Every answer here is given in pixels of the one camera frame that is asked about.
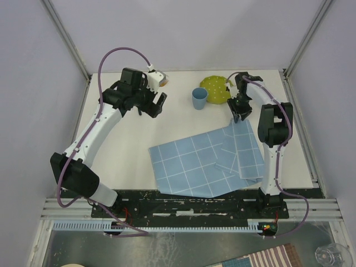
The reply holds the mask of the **blue checked cloth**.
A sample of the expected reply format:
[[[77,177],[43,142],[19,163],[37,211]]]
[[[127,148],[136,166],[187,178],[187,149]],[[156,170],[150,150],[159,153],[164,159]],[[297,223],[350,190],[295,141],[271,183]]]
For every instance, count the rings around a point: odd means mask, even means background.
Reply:
[[[211,198],[260,183],[264,160],[250,121],[149,148],[160,193]]]

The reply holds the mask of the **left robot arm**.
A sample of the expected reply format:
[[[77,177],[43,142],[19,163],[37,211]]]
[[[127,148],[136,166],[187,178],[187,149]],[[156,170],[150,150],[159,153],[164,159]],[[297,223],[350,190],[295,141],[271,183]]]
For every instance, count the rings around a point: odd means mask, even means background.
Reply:
[[[144,73],[124,68],[120,80],[101,94],[94,115],[79,137],[62,154],[51,156],[58,189],[98,202],[110,216],[119,216],[123,203],[118,193],[104,185],[91,166],[108,134],[130,109],[137,107],[152,118],[162,112],[167,95],[158,90],[167,82],[166,74],[159,70]]]

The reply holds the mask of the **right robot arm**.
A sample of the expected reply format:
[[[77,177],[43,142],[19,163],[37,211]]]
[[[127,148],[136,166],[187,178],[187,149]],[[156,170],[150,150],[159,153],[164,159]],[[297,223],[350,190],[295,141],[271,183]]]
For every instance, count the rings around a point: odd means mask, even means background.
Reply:
[[[279,102],[260,76],[252,76],[248,72],[233,72],[226,79],[225,86],[230,93],[227,103],[234,126],[252,113],[250,101],[260,107],[258,138],[264,149],[264,175],[256,200],[241,203],[246,211],[269,217],[283,209],[279,176],[285,147],[293,135],[293,105]]]

